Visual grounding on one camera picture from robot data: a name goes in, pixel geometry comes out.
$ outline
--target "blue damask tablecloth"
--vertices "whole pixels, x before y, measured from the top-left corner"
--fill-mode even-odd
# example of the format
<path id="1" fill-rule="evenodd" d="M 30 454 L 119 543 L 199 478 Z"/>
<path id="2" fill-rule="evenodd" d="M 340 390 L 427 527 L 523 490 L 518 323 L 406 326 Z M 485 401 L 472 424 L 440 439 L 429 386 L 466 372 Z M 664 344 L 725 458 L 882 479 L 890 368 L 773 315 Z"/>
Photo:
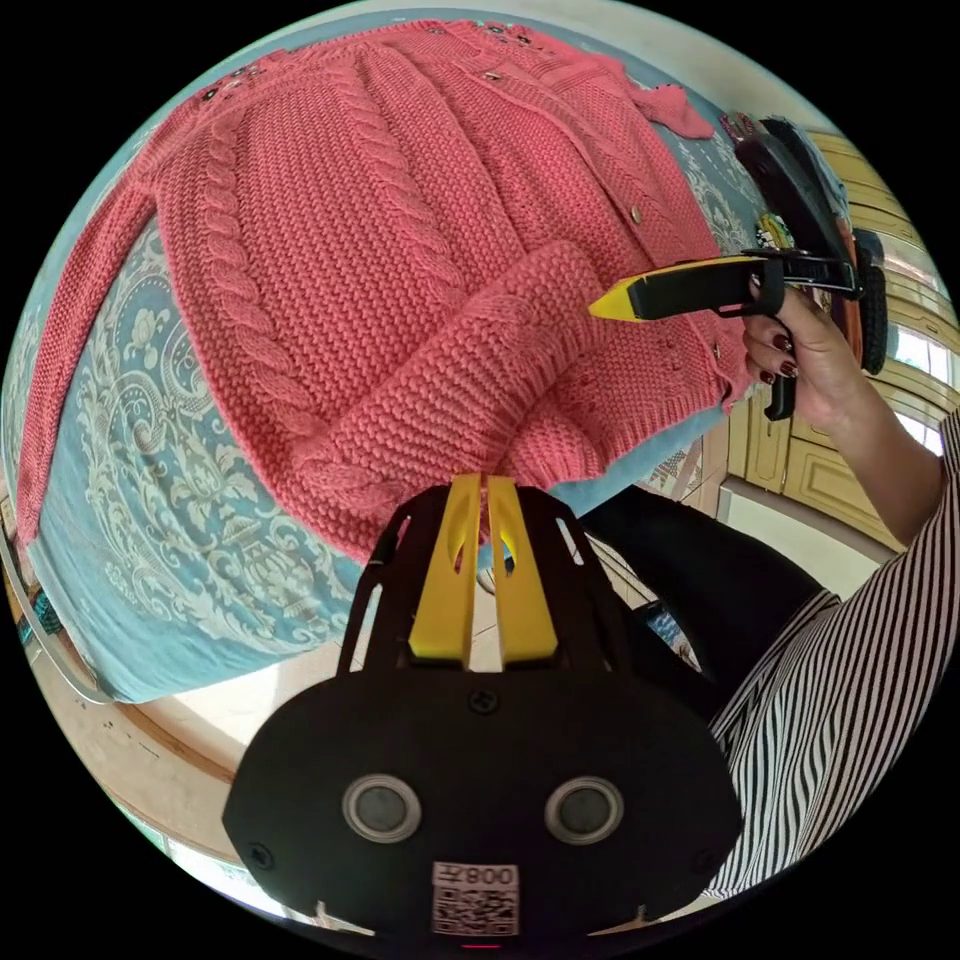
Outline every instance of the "blue damask tablecloth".
<path id="1" fill-rule="evenodd" d="M 405 18 L 481 19 L 409 10 Z M 91 184 L 41 269 L 17 330 L 0 404 L 11 490 L 37 345 L 60 271 L 84 223 L 169 108 L 272 49 L 400 19 L 347 17 L 220 64 L 139 130 Z M 529 21 L 568 43 L 619 57 L 642 86 L 676 82 L 614 47 Z M 755 242 L 762 201 L 719 126 L 686 141 L 658 128 L 725 252 Z M 706 411 L 652 438 L 589 483 L 554 493 L 582 514 L 648 476 L 722 417 Z M 339 643 L 360 569 L 287 516 L 246 463 L 212 402 L 173 298 L 156 222 L 145 229 L 101 310 L 67 397 L 29 548 L 54 609 L 101 686 L 143 702 Z"/>

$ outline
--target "floor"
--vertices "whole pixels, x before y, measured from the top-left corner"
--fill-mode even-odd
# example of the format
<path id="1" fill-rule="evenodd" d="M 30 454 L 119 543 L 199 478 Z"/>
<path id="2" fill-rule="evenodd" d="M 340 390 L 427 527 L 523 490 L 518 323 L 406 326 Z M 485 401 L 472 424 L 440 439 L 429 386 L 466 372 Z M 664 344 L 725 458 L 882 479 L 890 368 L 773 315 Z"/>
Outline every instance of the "floor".
<path id="1" fill-rule="evenodd" d="M 717 512 L 726 476 L 727 424 L 724 422 L 661 464 L 640 486 L 681 500 L 711 516 Z M 652 599 L 618 557 L 598 551 L 617 593 L 633 608 Z M 471 670 L 501 669 L 496 600 L 483 580 L 476 588 Z M 354 663 L 362 662 L 358 645 Z M 239 763 L 246 745 L 277 707 L 307 687 L 331 677 L 340 648 L 329 645 L 236 680 L 165 697 L 138 709 L 182 743 L 227 769 Z"/>
<path id="2" fill-rule="evenodd" d="M 768 506 L 732 495 L 725 522 L 735 530 L 756 536 L 806 570 L 842 600 L 849 599 L 880 563 L 820 530 Z"/>

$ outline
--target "wooden cabinet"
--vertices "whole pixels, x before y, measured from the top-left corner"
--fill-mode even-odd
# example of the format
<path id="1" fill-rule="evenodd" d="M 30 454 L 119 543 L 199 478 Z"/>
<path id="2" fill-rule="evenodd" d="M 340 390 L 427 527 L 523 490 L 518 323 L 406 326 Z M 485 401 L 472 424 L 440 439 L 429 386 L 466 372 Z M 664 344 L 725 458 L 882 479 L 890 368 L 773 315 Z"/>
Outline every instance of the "wooden cabinet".
<path id="1" fill-rule="evenodd" d="M 770 390 L 758 388 L 734 408 L 730 421 L 728 472 L 748 483 L 781 493 L 790 446 L 790 421 L 771 423 L 763 415 Z"/>
<path id="2" fill-rule="evenodd" d="M 880 395 L 902 417 L 921 424 L 928 430 L 939 431 L 940 424 L 947 412 L 935 404 L 928 403 L 920 397 L 906 390 L 892 387 L 882 381 L 874 381 L 874 386 Z M 803 440 L 828 450 L 836 450 L 833 441 L 825 433 L 811 426 L 800 416 L 795 416 L 790 422 L 791 440 Z"/>
<path id="3" fill-rule="evenodd" d="M 958 365 L 960 356 L 956 354 L 953 356 L 951 366 Z M 954 387 L 944 383 L 939 377 L 918 370 L 908 363 L 900 363 L 888 358 L 884 368 L 872 379 L 905 393 L 912 393 L 925 403 L 942 410 L 953 410 L 960 406 L 960 393 Z"/>
<path id="4" fill-rule="evenodd" d="M 792 437 L 783 494 L 842 520 L 893 550 L 903 549 L 877 516 L 843 458 L 830 447 Z"/>
<path id="5" fill-rule="evenodd" d="M 844 182 L 855 227 L 886 233 L 923 248 L 906 211 L 856 147 L 834 134 L 811 134 L 834 173 Z"/>
<path id="6" fill-rule="evenodd" d="M 888 266 L 887 310 L 896 322 L 960 352 L 960 327 L 952 304 L 939 291 Z"/>

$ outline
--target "screw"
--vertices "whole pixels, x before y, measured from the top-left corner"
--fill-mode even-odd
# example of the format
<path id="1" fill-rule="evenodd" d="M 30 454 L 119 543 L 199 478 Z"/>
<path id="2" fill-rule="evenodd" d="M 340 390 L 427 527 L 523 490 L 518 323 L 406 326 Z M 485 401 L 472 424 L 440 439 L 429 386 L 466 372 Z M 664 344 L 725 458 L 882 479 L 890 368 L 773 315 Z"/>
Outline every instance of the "screw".
<path id="1" fill-rule="evenodd" d="M 262 843 L 251 843 L 247 847 L 247 855 L 258 870 L 273 869 L 273 854 Z"/>
<path id="2" fill-rule="evenodd" d="M 473 690 L 470 696 L 467 697 L 467 706 L 470 707 L 474 713 L 479 713 L 481 716 L 488 716 L 494 713 L 497 707 L 500 706 L 500 697 L 492 690 Z"/>

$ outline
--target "window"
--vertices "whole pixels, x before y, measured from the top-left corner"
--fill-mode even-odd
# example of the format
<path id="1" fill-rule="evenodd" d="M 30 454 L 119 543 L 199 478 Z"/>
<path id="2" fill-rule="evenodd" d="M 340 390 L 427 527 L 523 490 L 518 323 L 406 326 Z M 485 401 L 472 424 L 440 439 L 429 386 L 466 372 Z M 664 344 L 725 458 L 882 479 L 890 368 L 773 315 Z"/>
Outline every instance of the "window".
<path id="1" fill-rule="evenodd" d="M 170 850 L 170 859 L 189 873 L 194 880 L 199 880 L 217 893 L 262 910 L 264 913 L 275 917 L 287 916 L 283 906 L 264 893 L 246 867 L 226 863 L 170 838 L 167 838 L 167 846 Z"/>
<path id="2" fill-rule="evenodd" d="M 909 433 L 917 443 L 922 443 L 938 457 L 943 456 L 943 440 L 940 438 L 940 432 L 938 430 L 927 427 L 920 423 L 919 420 L 914 420 L 912 417 L 907 417 L 902 413 L 897 414 L 897 419 L 903 424 L 907 433 Z"/>
<path id="3" fill-rule="evenodd" d="M 113 800 L 113 805 L 159 850 L 168 853 L 167 838 L 159 831 L 135 817 L 126 807 Z"/>
<path id="4" fill-rule="evenodd" d="M 946 347 L 928 340 L 926 337 L 899 324 L 896 326 L 897 342 L 894 360 L 922 370 L 935 380 L 949 387 L 960 386 L 957 368 L 960 357 Z"/>

